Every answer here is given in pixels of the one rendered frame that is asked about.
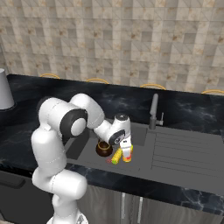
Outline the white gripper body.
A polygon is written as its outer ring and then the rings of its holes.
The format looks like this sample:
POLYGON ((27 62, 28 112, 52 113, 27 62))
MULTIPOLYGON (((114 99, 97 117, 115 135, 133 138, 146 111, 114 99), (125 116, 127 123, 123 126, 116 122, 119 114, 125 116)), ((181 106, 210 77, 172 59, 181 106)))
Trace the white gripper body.
POLYGON ((122 155, 124 157, 129 157, 130 156, 130 147, 131 143, 128 143, 127 141, 123 141, 120 143, 121 149, 122 149, 122 155))

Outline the dark brown teapot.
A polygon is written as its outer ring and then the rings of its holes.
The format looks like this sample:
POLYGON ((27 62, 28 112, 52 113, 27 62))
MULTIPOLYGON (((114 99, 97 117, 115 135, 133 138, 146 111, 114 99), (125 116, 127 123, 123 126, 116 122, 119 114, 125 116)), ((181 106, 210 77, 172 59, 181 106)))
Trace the dark brown teapot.
POLYGON ((96 153, 101 157, 108 157, 112 154, 113 148, 110 144, 99 140, 96 147, 96 153))

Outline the grey sink with drainboard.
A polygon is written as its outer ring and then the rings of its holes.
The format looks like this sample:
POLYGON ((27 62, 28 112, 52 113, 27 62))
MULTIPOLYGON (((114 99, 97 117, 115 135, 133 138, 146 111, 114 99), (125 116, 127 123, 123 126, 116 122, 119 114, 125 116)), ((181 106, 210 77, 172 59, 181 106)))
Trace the grey sink with drainboard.
POLYGON ((131 161, 112 164, 99 156, 98 137, 86 129, 66 143, 67 161, 102 171, 224 195, 224 143, 217 135, 131 124, 131 161))

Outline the orange yellow object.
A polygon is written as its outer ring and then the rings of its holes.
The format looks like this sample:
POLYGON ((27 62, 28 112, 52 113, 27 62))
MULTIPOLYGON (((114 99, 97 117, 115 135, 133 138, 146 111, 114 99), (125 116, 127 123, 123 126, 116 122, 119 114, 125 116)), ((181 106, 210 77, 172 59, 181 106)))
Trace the orange yellow object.
POLYGON ((133 153, 133 145, 131 145, 131 147, 130 147, 130 156, 129 157, 122 156, 122 160, 126 163, 130 162, 132 153, 133 153))

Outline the grey tap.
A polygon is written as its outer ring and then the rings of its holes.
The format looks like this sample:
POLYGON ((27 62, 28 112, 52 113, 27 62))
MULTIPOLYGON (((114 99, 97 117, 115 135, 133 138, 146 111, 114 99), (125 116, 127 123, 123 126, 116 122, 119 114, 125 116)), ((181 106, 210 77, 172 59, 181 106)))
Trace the grey tap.
POLYGON ((157 109, 158 109, 158 94, 154 94, 150 106, 150 124, 149 128, 154 130, 157 125, 162 126, 164 124, 164 115, 161 115, 161 119, 157 119, 157 109))

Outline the grey cupboard door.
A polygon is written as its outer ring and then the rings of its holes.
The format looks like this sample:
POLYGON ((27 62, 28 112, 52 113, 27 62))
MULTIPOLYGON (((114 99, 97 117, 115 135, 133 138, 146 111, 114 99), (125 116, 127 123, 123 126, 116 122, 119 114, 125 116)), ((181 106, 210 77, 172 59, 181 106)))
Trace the grey cupboard door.
MULTIPOLYGON (((127 193, 125 201, 124 224, 130 224, 131 197, 127 193)), ((121 192, 89 185, 77 204, 88 224, 121 224, 121 202, 121 192)))
MULTIPOLYGON (((139 198, 131 224, 137 224, 139 198)), ((224 216, 143 198, 140 224, 224 224, 224 216)))

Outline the yellow stool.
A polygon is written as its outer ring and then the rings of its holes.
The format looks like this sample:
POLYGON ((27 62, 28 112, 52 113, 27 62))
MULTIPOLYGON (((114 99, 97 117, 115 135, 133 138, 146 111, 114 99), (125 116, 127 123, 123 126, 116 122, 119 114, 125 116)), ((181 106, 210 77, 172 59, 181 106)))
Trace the yellow stool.
POLYGON ((154 87, 154 88, 159 88, 159 89, 163 89, 166 90, 165 87, 159 85, 159 84, 155 84, 155 83, 146 83, 140 86, 140 88, 146 88, 146 87, 154 87))
POLYGON ((99 79, 99 78, 90 78, 87 79, 86 82, 99 82, 99 83, 104 83, 104 84, 109 84, 106 80, 104 79, 99 79))
POLYGON ((218 94, 218 95, 224 95, 224 90, 219 90, 219 89, 208 89, 202 92, 203 95, 208 95, 208 94, 218 94))
POLYGON ((39 77, 48 77, 48 78, 54 78, 54 79, 60 79, 60 77, 55 73, 42 73, 39 77))

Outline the black dishwasher front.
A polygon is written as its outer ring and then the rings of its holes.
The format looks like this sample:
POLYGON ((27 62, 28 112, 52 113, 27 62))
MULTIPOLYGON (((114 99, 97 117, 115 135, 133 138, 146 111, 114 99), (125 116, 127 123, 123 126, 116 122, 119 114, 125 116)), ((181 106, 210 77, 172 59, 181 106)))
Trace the black dishwasher front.
POLYGON ((19 189, 0 185, 0 220, 14 224, 46 224, 53 216, 52 195, 39 190, 30 178, 19 177, 25 180, 19 189))

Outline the pale grey cylinder container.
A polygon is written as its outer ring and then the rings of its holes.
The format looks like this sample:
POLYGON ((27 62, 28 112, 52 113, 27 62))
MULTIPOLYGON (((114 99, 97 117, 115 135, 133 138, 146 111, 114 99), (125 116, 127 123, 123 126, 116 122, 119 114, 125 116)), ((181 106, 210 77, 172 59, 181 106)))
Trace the pale grey cylinder container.
POLYGON ((13 106, 14 100, 5 70, 0 68, 0 109, 9 109, 13 106))

